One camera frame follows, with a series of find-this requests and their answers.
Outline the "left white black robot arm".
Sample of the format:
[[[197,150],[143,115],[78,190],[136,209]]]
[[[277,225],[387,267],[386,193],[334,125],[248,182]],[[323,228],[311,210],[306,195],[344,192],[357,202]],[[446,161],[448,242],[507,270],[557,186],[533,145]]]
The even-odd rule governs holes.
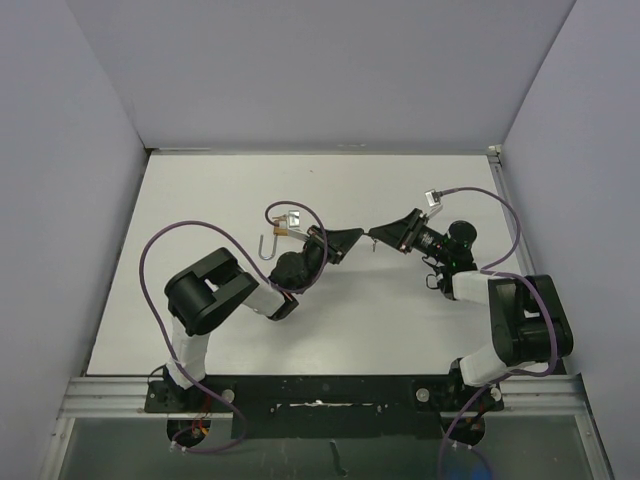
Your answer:
[[[166,365],[165,376],[172,381],[168,399],[183,411],[198,407],[210,334],[241,305],[272,321],[284,319],[299,305],[293,295],[309,289],[324,265],[339,264],[363,234],[361,228],[322,232],[312,226],[302,250],[280,255],[265,283],[245,271],[224,247],[171,278],[164,293],[173,317],[171,345],[177,359]]]

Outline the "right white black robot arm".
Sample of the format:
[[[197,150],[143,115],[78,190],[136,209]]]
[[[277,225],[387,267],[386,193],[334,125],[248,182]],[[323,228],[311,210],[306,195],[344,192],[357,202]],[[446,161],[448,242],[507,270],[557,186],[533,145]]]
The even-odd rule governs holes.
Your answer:
[[[368,235],[403,254],[422,253],[433,269],[433,288],[447,299],[488,308],[491,339],[461,358],[461,374],[445,384],[452,406],[469,408],[480,398],[481,386],[508,374],[543,373],[571,353],[572,332],[551,277],[481,272],[472,254],[477,231],[471,223],[458,220],[439,233],[428,226],[428,215],[415,209]]]

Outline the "brass padlock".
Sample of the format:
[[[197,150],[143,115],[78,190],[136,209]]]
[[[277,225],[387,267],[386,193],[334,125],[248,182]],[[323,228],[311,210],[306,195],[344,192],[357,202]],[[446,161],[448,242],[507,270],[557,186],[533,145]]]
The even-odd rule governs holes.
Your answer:
[[[281,237],[287,237],[289,235],[288,228],[275,227],[271,234],[270,247],[267,247],[267,237],[261,235],[258,243],[258,257],[263,261],[273,260],[278,250],[278,243]]]

